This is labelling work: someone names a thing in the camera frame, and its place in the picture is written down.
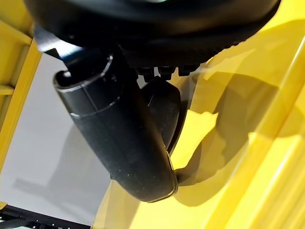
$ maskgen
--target black plastic housing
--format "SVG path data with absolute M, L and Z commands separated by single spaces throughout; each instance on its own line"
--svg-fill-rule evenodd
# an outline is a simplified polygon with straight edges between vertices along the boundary
M 54 86 L 95 154 L 125 190 L 146 202 L 176 192 L 161 134 L 127 64 L 111 57 L 101 74 L 73 85 L 66 85 L 59 72 Z

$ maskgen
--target gray floor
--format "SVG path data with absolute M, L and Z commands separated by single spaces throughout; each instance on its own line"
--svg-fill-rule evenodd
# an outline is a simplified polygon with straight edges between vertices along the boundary
M 0 177 L 0 200 L 90 225 L 109 175 L 55 93 L 62 62 L 43 55 Z

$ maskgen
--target yellow painted surface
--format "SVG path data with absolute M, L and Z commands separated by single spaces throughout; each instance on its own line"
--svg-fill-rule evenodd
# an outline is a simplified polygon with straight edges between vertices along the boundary
M 41 54 L 23 0 L 0 0 L 0 171 Z
M 191 76 L 171 156 L 177 194 L 143 203 L 112 181 L 93 228 L 305 227 L 304 9 L 303 0 L 282 0 L 259 33 Z
M 4 209 L 5 206 L 7 206 L 7 203 L 0 202 L 0 210 Z

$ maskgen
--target black cylindrical component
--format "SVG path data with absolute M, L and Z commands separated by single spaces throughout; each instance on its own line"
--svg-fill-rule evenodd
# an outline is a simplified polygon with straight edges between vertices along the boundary
M 174 194 L 177 180 L 134 76 L 110 57 L 102 73 L 67 85 L 59 72 L 54 86 L 111 177 L 137 199 L 153 202 Z

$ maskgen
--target yellow metal frame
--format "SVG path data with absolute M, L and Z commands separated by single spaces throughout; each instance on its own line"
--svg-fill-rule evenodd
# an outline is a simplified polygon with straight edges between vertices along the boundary
M 259 33 L 192 76 L 171 156 L 177 194 L 148 204 L 112 181 L 93 228 L 305 228 L 304 9 L 282 0 Z
M 0 172 L 41 53 L 30 37 L 31 19 L 22 0 L 0 8 Z

